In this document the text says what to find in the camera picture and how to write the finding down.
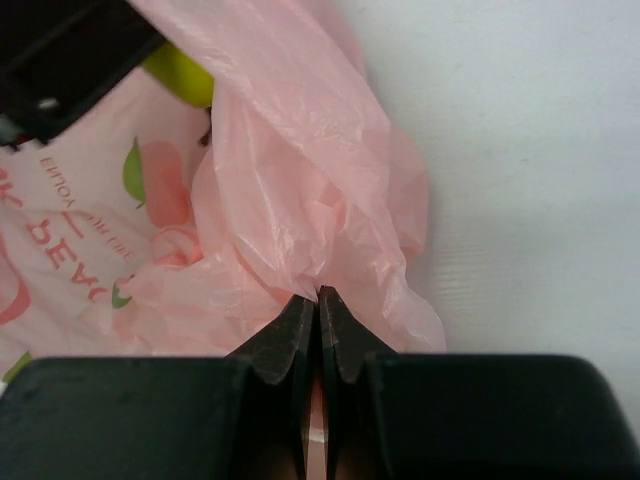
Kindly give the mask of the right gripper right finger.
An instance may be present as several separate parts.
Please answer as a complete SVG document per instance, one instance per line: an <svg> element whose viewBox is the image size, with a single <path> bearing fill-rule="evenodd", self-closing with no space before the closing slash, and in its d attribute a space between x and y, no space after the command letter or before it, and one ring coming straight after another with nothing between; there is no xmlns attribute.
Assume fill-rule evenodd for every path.
<svg viewBox="0 0 640 480"><path fill-rule="evenodd" d="M401 354L318 296L331 479L635 479L605 377L543 354Z"/></svg>

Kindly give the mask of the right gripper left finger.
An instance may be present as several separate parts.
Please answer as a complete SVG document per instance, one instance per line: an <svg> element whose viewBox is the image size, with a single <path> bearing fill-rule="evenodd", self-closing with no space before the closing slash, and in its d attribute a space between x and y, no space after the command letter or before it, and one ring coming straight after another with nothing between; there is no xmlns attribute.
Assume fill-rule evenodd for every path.
<svg viewBox="0 0 640 480"><path fill-rule="evenodd" d="M1 398L5 479L302 479L313 302L224 357L53 357Z"/></svg>

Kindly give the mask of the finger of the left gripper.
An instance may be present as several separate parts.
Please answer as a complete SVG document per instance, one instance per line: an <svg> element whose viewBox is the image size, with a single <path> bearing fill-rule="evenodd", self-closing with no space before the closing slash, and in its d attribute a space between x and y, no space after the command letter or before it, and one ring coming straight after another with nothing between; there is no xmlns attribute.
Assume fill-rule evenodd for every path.
<svg viewBox="0 0 640 480"><path fill-rule="evenodd" d="M2 2L2 145L49 143L164 41L127 1Z"/></svg>

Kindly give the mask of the yellow green fake pear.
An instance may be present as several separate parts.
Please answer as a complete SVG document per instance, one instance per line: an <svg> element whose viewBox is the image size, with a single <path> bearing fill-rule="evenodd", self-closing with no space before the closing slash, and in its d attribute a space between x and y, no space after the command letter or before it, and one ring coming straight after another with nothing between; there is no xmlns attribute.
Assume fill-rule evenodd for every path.
<svg viewBox="0 0 640 480"><path fill-rule="evenodd" d="M214 78L173 44L164 43L141 66L182 101L196 108L211 107Z"/></svg>

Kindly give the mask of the pink plastic bag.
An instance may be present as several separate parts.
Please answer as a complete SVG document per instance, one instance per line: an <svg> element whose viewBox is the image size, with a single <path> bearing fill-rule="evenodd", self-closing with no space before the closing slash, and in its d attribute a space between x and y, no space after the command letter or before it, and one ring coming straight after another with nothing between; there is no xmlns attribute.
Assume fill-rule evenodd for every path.
<svg viewBox="0 0 640 480"><path fill-rule="evenodd" d="M440 351L407 284L423 248L423 161L370 89L358 45L322 1L144 1L216 80L202 115L142 71L60 139L1 155L1 366L71 411L2 434L16 479L127 479L146 411L110 400L157 381L167 401L293 295L336 287L393 346ZM152 372L139 356L155 356ZM73 411L97 400L101 410Z"/></svg>

